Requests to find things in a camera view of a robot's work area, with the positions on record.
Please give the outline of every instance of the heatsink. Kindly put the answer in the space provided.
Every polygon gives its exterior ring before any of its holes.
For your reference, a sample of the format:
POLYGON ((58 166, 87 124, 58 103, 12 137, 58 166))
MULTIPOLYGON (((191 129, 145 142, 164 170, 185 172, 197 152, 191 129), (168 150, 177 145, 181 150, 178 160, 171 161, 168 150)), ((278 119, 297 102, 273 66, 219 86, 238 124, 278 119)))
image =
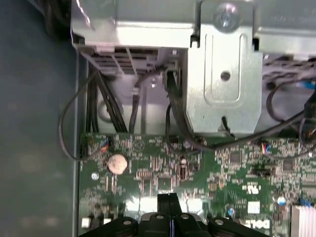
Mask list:
POLYGON ((316 209, 313 207, 293 206, 291 215, 292 237, 316 236, 316 209))

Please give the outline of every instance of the motherboard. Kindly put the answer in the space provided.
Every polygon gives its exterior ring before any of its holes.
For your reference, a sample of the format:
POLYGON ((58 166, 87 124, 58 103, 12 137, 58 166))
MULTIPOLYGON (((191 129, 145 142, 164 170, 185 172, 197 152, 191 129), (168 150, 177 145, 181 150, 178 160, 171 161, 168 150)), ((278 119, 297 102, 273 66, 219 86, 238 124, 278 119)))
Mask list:
MULTIPOLYGON (((199 139, 213 144, 232 138, 199 139)), ((191 148, 177 136, 170 140, 175 149, 191 148)), ((104 152, 80 163, 80 234, 120 216, 140 220, 157 211, 157 194, 177 193, 182 211, 205 223, 222 216, 271 237, 292 237, 299 236, 292 223, 316 201, 316 158, 313 153, 291 158, 305 151, 296 139, 177 155, 164 136, 81 136, 83 156, 102 146, 104 152)))

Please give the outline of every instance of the connector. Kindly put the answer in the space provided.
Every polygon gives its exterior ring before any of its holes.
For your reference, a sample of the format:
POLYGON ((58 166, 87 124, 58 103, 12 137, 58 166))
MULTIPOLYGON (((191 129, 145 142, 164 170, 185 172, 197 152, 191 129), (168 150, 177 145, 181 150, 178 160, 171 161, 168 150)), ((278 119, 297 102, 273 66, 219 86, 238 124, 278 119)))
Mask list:
POLYGON ((304 118, 316 119, 316 89, 304 105, 304 118))

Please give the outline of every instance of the metal tab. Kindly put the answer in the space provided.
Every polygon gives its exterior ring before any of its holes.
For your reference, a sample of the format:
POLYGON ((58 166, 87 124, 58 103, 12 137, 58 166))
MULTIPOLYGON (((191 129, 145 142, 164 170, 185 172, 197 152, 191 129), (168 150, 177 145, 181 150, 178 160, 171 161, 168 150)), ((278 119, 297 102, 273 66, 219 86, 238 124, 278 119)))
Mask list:
POLYGON ((186 112, 194 132, 217 132, 226 117, 233 133, 252 133, 261 112, 262 53, 252 46, 254 6, 201 4, 199 48, 187 59, 186 112))

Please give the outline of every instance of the white label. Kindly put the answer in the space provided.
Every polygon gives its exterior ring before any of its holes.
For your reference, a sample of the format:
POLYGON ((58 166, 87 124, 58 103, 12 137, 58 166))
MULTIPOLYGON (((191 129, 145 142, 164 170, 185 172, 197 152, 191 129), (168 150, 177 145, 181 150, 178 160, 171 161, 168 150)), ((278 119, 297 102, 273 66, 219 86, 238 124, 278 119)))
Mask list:
POLYGON ((245 220, 244 226, 251 229, 270 229, 270 220, 245 220))
POLYGON ((249 201, 248 202, 248 214, 260 214, 260 202, 249 201))

